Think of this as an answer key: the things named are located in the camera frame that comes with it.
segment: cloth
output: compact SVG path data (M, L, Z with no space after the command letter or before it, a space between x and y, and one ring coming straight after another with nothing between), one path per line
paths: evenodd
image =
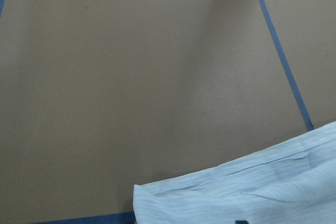
M336 122L214 168L134 186L138 224L336 223Z

